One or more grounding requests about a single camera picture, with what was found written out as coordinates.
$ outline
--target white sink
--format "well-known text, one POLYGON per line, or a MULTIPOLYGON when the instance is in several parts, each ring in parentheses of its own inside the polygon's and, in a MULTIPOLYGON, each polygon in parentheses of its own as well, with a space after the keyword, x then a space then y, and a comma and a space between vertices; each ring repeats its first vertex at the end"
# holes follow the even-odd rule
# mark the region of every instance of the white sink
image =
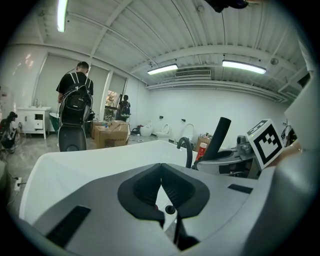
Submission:
POLYGON ((36 106, 30 106, 30 107, 17 107, 17 110, 42 110, 42 111, 49 111, 51 107, 49 106, 42 106, 42 107, 36 107, 36 106))

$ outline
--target black t-shirt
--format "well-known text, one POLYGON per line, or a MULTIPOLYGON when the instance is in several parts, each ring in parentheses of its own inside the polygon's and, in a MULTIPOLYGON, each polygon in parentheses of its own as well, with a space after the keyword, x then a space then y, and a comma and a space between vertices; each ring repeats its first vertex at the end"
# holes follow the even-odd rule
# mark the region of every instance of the black t-shirt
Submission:
POLYGON ((72 74, 73 76, 70 73, 68 73, 62 77, 60 83, 58 84, 58 87, 56 88, 57 92, 65 94, 70 86, 78 83, 78 80, 77 80, 78 78, 79 83, 81 84, 86 83, 91 96, 94 95, 94 82, 92 80, 87 78, 87 76, 82 72, 75 72, 72 74))
POLYGON ((128 108, 130 108, 131 107, 131 105, 130 105, 130 103, 128 102, 128 101, 120 101, 119 102, 119 105, 120 105, 120 112, 122 111, 122 109, 123 109, 123 107, 125 106, 125 107, 128 107, 128 108))

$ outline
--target black cylinder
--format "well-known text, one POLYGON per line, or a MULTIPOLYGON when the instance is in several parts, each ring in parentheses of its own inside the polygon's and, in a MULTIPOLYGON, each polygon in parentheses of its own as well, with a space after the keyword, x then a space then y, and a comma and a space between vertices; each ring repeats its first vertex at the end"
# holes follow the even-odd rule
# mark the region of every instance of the black cylinder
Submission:
POLYGON ((220 117, 219 123, 215 129, 212 140, 208 145, 201 161, 213 160, 224 142, 231 124, 231 120, 225 117, 220 117))

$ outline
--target fluorescent light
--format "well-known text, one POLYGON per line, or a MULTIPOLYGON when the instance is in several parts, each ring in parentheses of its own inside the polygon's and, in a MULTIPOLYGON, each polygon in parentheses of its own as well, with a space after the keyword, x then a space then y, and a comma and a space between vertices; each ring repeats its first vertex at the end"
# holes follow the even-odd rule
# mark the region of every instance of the fluorescent light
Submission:
POLYGON ((57 26, 59 32, 65 32, 68 0, 59 0, 57 26))
POLYGON ((251 65, 251 64, 247 64, 247 63, 243 63, 243 62, 239 62, 239 61, 223 60, 222 66, 229 67, 229 68, 248 70, 248 71, 256 72, 259 74, 264 74, 267 72, 267 70, 263 67, 255 66, 255 65, 251 65))
POLYGON ((165 71, 170 71, 170 70, 177 70, 178 66, 177 64, 172 64, 172 65, 168 65, 168 66, 163 66, 163 67, 159 67, 153 70, 149 70, 148 74, 149 75, 154 75, 157 73, 161 73, 161 72, 165 72, 165 71))

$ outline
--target cabinet drawer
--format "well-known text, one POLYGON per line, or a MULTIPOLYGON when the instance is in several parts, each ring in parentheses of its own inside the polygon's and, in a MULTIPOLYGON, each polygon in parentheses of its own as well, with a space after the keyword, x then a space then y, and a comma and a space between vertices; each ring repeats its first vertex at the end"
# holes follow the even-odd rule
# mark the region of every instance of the cabinet drawer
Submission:
POLYGON ((44 123, 42 120, 33 120, 33 127, 34 129, 43 129, 44 123))

